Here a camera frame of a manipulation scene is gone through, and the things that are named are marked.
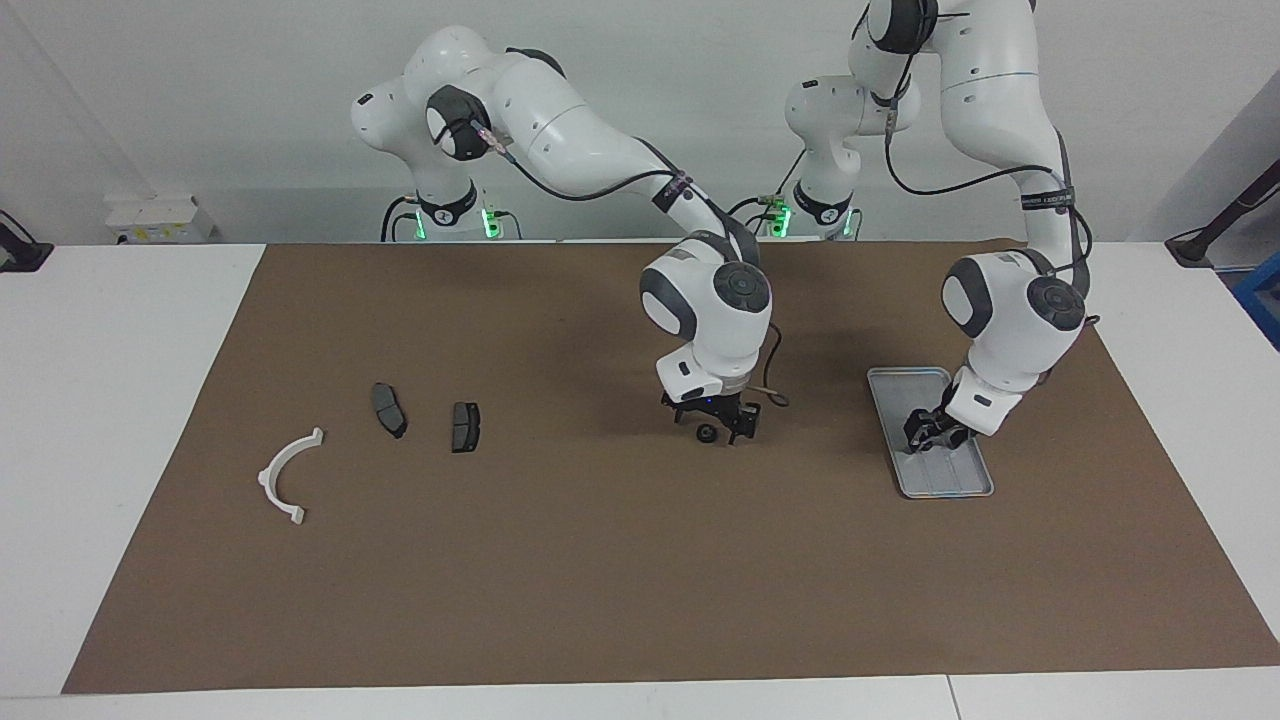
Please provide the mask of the silver metal tray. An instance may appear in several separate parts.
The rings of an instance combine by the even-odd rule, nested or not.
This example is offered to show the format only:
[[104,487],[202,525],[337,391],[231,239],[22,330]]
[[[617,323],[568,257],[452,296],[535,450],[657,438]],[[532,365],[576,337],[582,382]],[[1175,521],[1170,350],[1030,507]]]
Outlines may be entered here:
[[906,498],[986,497],[995,484],[975,438],[959,448],[934,446],[908,452],[904,425],[918,409],[932,410],[950,387],[941,366],[873,366],[867,373],[890,464],[900,493]]

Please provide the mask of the brown table mat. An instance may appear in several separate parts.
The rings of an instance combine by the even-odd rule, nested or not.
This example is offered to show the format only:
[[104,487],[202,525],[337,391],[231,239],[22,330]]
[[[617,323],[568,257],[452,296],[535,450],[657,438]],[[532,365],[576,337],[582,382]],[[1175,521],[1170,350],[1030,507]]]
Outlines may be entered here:
[[[908,500],[867,372],[964,355],[963,249],[767,247],[791,404],[733,446],[659,401],[659,251],[268,249],[64,692],[1280,665],[1094,331],[982,445],[992,496]],[[298,527],[257,473],[315,427]]]

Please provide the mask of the curved dark grey brake pad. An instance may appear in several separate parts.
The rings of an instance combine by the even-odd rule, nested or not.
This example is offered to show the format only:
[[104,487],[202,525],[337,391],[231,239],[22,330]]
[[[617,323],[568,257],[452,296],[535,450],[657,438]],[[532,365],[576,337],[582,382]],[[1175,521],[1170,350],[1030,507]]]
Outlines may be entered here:
[[371,402],[372,410],[381,428],[393,438],[401,439],[407,432],[408,420],[399,400],[397,398],[396,388],[381,382],[374,383],[371,388]]

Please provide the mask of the blue crate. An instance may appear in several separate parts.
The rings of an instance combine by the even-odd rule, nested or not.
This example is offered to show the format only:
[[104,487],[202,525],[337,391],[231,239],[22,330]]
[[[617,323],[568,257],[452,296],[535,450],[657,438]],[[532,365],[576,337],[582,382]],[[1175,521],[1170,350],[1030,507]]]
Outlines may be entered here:
[[1231,296],[1280,352],[1280,251],[1247,272],[1233,286]]

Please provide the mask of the white box with labels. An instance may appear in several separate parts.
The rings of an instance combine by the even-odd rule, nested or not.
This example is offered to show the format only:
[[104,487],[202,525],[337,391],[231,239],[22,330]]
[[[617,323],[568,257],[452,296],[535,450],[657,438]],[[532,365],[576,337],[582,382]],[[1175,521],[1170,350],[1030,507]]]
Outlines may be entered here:
[[192,195],[110,202],[105,227],[116,243],[211,243],[218,238],[212,218]]

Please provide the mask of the black table clamp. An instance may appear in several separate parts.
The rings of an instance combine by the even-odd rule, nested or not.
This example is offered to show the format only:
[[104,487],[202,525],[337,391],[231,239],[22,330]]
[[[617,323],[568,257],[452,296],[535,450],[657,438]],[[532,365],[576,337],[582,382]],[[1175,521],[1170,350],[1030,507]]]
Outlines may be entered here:
[[37,241],[9,211],[0,209],[0,273],[37,272],[54,249],[52,243]]

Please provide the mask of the white semicircular bracket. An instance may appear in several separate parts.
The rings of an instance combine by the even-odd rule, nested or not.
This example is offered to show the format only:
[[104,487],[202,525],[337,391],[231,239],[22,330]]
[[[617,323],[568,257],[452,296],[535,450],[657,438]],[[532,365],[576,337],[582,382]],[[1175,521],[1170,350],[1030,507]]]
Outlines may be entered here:
[[275,510],[284,512],[289,521],[298,527],[305,523],[306,510],[297,503],[288,503],[283,500],[283,497],[280,497],[278,489],[279,478],[289,461],[307,450],[320,447],[324,439],[325,430],[320,427],[315,427],[307,436],[293,439],[276,451],[268,465],[257,473],[257,483],[262,489],[266,501]]

